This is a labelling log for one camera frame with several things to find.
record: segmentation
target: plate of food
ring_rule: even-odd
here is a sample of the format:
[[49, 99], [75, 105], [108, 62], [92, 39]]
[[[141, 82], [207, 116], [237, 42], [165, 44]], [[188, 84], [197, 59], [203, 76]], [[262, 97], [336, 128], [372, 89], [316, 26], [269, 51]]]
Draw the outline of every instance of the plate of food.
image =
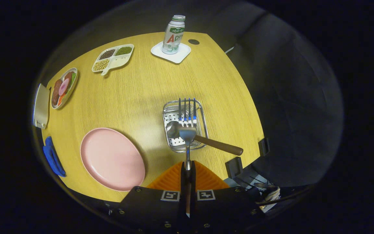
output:
[[61, 108], [71, 96], [77, 83], [77, 69], [70, 68], [53, 85], [51, 104], [53, 109]]

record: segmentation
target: wooden table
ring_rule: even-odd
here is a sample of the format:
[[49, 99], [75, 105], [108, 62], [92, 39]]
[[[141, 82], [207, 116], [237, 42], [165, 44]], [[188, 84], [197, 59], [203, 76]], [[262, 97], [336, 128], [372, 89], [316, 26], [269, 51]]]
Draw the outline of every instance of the wooden table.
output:
[[[243, 167], [259, 157], [263, 139], [261, 122], [244, 81], [227, 55], [207, 34], [185, 32], [182, 42], [191, 53], [174, 64], [151, 54], [163, 32], [142, 34], [105, 44], [74, 59], [49, 81], [47, 88], [69, 68], [77, 68], [79, 80], [67, 103], [59, 110], [50, 107], [43, 139], [52, 136], [58, 158], [67, 176], [65, 185], [84, 195], [120, 202], [128, 192], [107, 188], [93, 179], [80, 158], [84, 135], [98, 127], [115, 129], [129, 138], [145, 164], [147, 186], [162, 172], [185, 159], [173, 152], [165, 139], [162, 108], [178, 98], [195, 97], [204, 109], [209, 136], [244, 149]], [[196, 39], [199, 45], [188, 43]], [[134, 44], [129, 62], [107, 77], [93, 73], [92, 65], [105, 49]], [[235, 155], [206, 146], [191, 152], [191, 159], [226, 179], [225, 162]]]

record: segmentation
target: carrot slice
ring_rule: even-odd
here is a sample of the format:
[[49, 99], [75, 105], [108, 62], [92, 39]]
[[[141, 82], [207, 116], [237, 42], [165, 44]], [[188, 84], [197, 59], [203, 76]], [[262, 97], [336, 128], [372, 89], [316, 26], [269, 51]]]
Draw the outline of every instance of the carrot slice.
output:
[[61, 100], [64, 98], [64, 96], [66, 96], [66, 94], [63, 94], [63, 95], [60, 96], [60, 98], [58, 99], [58, 104], [57, 105], [61, 104]]

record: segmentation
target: metal basket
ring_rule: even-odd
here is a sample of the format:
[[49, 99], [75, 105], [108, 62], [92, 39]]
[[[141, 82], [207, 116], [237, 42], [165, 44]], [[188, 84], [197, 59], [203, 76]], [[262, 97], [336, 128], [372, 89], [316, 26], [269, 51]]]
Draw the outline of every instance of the metal basket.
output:
[[[193, 113], [193, 102], [190, 103], [190, 106], [188, 103], [186, 103], [186, 108], [190, 108], [191, 113]], [[202, 137], [209, 138], [209, 133], [207, 132], [207, 126], [206, 126], [206, 119], [205, 119], [205, 113], [203, 111], [202, 104], [197, 101], [196, 99], [196, 112], [197, 112], [197, 130], [196, 134]], [[181, 118], [184, 118], [184, 105], [181, 105]], [[170, 121], [178, 121], [178, 100], [167, 102], [164, 105], [164, 108], [162, 110], [162, 119], [164, 120], [164, 131], [165, 131], [165, 137], [167, 138], [167, 144], [171, 148], [172, 151], [176, 153], [185, 153], [186, 152], [186, 145], [181, 139], [181, 137], [172, 139], [168, 138], [167, 131], [165, 129], [166, 125]], [[196, 140], [193, 140], [190, 143], [190, 151], [191, 150], [198, 150], [206, 145], [198, 142]]]

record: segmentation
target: bottle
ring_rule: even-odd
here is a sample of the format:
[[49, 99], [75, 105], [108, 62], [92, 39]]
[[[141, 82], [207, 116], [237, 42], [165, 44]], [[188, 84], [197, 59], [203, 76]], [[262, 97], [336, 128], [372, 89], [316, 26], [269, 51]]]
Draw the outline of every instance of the bottle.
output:
[[174, 15], [165, 29], [164, 40], [162, 41], [162, 51], [166, 54], [172, 55], [178, 52], [181, 38], [184, 34], [184, 15]]

